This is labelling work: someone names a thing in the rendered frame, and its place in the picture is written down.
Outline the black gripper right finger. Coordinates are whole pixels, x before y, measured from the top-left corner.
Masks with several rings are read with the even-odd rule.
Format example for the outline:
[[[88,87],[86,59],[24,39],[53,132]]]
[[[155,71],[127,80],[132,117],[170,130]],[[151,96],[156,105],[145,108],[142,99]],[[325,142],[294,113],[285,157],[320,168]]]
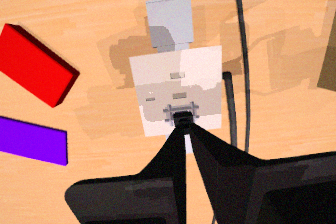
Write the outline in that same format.
[[[190,140],[217,224],[255,224],[265,193],[336,180],[336,150],[257,158],[190,123]]]

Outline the purple flat block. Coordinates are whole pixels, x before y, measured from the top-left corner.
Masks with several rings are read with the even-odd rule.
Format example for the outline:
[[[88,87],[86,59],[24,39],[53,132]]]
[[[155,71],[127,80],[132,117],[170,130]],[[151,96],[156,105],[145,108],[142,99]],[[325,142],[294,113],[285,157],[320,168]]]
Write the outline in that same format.
[[[0,116],[0,151],[67,166],[67,131]]]

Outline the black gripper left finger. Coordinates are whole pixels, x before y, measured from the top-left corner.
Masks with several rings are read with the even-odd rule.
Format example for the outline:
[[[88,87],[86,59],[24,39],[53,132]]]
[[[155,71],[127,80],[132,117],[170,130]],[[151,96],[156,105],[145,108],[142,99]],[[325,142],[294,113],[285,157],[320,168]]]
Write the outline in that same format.
[[[80,224],[163,217],[187,224],[187,162],[183,125],[176,125],[155,157],[134,174],[81,179],[64,199]]]

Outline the red rectangular block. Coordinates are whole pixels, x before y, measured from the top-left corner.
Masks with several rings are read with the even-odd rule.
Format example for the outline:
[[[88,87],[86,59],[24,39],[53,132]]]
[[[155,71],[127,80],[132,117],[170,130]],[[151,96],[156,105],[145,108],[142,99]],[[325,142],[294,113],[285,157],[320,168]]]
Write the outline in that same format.
[[[0,71],[52,108],[62,104],[80,75],[20,25],[9,23],[0,34]]]

